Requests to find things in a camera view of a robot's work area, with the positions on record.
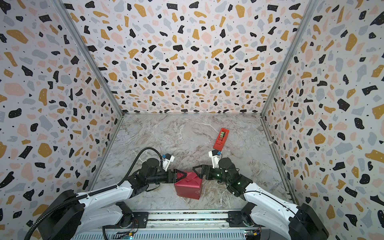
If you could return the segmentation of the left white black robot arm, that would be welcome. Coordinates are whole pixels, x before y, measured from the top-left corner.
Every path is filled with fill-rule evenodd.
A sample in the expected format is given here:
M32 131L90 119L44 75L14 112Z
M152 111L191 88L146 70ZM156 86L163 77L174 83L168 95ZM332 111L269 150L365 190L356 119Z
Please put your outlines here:
M161 161L150 158L121 183L85 193L60 194L44 212L37 229L44 240L70 240L105 226L137 227L138 220L125 201L148 191L151 184L174 184L186 177L187 173L177 169L164 170Z

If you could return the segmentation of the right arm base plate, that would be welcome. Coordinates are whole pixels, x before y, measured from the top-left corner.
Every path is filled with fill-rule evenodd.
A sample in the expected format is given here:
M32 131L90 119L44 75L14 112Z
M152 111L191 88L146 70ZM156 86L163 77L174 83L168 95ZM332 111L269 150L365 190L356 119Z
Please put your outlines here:
M257 207L257 205L253 203L247 203L241 210L239 211L229 211L228 218L226 222L229 223L231 228L235 227L262 227L262 225L258 225L251 218L252 210Z

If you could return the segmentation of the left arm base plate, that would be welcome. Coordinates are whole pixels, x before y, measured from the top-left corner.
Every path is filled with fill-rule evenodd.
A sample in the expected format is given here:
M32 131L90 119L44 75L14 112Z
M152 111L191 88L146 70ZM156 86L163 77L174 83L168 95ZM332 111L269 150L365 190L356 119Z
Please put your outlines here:
M115 225L107 225L107 229L145 229L147 226L149 212L132 211L125 202L117 202L114 207L122 211L121 219Z

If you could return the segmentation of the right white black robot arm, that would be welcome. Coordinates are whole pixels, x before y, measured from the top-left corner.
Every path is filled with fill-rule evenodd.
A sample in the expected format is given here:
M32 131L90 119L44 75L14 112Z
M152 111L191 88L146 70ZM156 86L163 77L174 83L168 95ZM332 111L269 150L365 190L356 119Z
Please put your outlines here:
M298 206L265 191L240 174L230 158L220 159L215 166L195 166L193 171L201 179L224 184L232 195L247 202L239 217L229 218L229 223L264 226L288 240L326 240L329 237L311 206L305 203Z

